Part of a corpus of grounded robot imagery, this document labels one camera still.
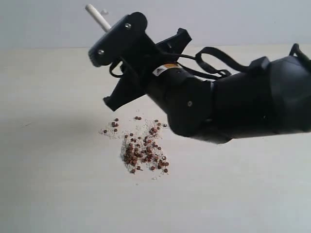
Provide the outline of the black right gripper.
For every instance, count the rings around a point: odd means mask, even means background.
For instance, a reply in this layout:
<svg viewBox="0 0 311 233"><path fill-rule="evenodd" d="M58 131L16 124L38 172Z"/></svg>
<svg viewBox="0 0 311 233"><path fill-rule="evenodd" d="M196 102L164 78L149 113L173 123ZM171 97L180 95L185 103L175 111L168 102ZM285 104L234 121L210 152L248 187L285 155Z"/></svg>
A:
<svg viewBox="0 0 311 233"><path fill-rule="evenodd" d="M180 66L176 59L192 40L188 31L156 43L159 51L122 56L124 74L105 105L112 111L147 95L168 116L208 117L212 111L211 83L200 80Z"/></svg>

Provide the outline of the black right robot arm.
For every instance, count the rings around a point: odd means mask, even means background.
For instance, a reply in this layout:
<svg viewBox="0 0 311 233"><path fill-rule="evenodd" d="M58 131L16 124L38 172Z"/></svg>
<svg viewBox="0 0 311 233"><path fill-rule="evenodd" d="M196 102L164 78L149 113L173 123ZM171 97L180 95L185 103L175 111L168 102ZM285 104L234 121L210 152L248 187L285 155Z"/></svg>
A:
<svg viewBox="0 0 311 233"><path fill-rule="evenodd" d="M205 47L193 59L202 72L178 62L191 38L185 29L154 43L145 32L107 35L101 47L112 49L99 65L122 74L104 98L111 110L144 95L167 115L179 136L223 144L232 139L311 130L311 60L294 44L288 56L261 57L243 66L221 50Z"/></svg>

